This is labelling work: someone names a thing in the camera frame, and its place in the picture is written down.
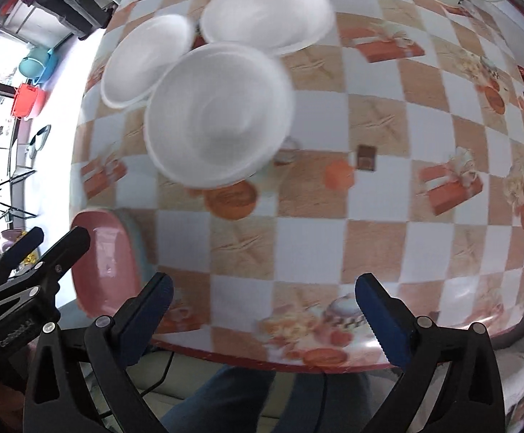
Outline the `pink square plate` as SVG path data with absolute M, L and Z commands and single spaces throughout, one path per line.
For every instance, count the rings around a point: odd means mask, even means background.
M 72 225 L 86 229 L 91 240 L 71 269 L 77 304 L 91 319 L 112 316 L 153 275 L 140 227 L 125 210 L 108 208 L 82 210 Z

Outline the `person's blue jeans leg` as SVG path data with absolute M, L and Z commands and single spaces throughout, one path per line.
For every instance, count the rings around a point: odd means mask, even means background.
M 255 432 L 276 374 L 224 366 L 160 422 L 169 432 Z M 275 432 L 361 432 L 372 417 L 362 373 L 297 374 Z

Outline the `red plastic basket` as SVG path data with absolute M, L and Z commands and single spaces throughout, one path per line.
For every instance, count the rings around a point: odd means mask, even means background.
M 37 116 L 46 102 L 46 94 L 47 92 L 39 86 L 20 84 L 16 88 L 10 113 L 18 118 Z

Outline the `checkered patterned tablecloth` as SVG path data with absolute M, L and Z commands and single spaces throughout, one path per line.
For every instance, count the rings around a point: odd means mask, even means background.
M 164 177 L 145 103 L 101 99 L 134 29 L 212 0 L 122 0 L 88 80 L 70 209 L 123 214 L 176 300 L 157 345 L 218 363 L 363 371 L 385 356 L 354 300 L 374 274 L 416 315 L 510 331 L 524 317 L 524 85 L 491 14 L 432 0 L 331 0 L 335 26 L 283 58 L 283 152 L 215 192 Z

